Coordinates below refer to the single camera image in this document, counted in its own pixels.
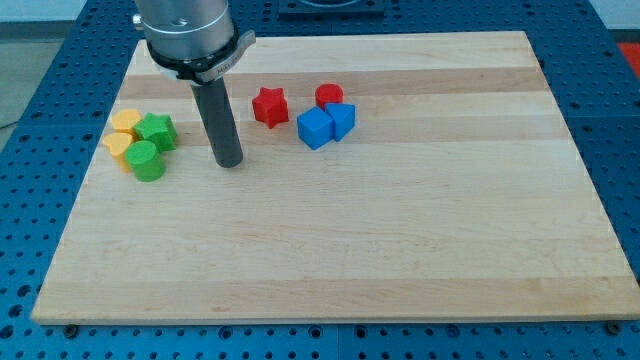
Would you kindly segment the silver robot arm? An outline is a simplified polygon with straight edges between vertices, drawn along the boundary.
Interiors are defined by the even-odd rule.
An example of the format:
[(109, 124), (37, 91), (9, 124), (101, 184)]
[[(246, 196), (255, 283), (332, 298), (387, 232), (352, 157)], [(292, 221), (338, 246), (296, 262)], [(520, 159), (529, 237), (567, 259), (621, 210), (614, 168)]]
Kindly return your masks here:
[(255, 44), (241, 33), (227, 0), (136, 0), (135, 27), (155, 63), (169, 76), (205, 85), (224, 76)]

